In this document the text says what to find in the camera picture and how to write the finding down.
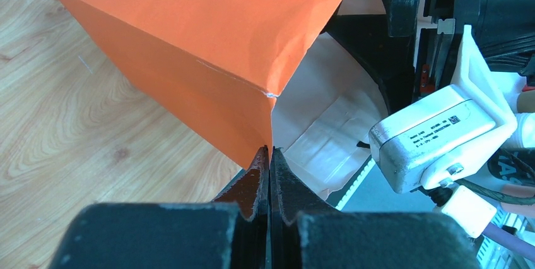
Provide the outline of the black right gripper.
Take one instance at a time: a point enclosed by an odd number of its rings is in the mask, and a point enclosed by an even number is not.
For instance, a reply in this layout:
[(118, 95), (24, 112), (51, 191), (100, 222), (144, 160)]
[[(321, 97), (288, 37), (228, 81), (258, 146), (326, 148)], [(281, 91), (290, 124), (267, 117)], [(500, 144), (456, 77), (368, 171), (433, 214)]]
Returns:
[(378, 84), (389, 112), (445, 87), (469, 25), (492, 71), (534, 86), (534, 0), (381, 0), (382, 15), (333, 13), (324, 27)]

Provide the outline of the orange and white paper bag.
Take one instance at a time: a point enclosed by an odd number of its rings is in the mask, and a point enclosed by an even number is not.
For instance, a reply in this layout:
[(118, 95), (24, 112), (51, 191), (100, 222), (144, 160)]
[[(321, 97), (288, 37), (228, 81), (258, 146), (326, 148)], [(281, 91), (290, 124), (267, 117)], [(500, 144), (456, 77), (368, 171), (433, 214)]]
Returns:
[(238, 166), (276, 146), (321, 198), (373, 171), (359, 142), (385, 102), (324, 29), (383, 16), (381, 0), (59, 1), (136, 88)]

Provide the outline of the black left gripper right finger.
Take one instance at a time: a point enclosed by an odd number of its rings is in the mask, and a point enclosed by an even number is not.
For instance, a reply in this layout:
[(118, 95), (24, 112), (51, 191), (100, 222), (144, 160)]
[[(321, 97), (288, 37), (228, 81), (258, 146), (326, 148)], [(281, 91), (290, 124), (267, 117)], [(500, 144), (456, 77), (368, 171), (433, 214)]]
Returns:
[(269, 168), (273, 268), (478, 268), (461, 227), (436, 213), (344, 213), (294, 175)]

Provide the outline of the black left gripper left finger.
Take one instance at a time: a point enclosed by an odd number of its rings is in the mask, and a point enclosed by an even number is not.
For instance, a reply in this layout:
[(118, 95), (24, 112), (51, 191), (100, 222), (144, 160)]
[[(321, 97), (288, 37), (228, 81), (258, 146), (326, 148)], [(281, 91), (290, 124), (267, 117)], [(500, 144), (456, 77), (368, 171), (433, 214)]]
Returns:
[(269, 150), (208, 203), (95, 203), (68, 226), (51, 268), (264, 268)]

